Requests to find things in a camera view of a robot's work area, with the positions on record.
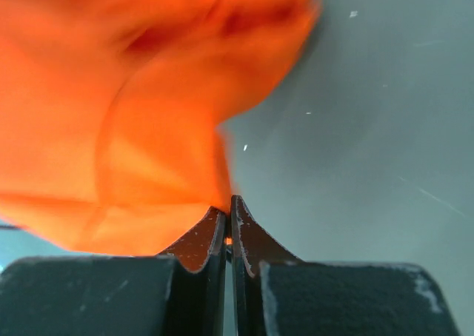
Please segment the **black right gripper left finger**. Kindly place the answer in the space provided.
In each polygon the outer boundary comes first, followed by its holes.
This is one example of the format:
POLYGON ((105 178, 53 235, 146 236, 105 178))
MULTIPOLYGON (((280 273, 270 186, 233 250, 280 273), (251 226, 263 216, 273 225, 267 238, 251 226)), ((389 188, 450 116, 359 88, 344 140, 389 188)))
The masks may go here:
POLYGON ((176 242, 157 254, 172 262, 160 335, 221 335, 227 216, 210 207, 176 242))

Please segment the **orange t shirt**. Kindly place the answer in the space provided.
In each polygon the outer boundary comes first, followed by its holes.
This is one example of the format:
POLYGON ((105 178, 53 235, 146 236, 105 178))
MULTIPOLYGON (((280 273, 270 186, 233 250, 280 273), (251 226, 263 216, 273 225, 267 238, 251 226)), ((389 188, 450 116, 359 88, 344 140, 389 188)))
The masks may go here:
POLYGON ((1 219, 155 255, 233 193, 219 129, 299 60, 321 0, 1 0, 1 219))

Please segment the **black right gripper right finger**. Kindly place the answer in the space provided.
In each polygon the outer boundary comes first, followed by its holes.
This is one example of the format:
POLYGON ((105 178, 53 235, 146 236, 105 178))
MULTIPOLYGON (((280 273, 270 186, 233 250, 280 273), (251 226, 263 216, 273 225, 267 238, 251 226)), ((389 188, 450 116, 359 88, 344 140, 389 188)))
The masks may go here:
POLYGON ((236 334, 265 335, 259 264, 301 259, 256 222, 240 195, 231 198, 230 237, 236 334))

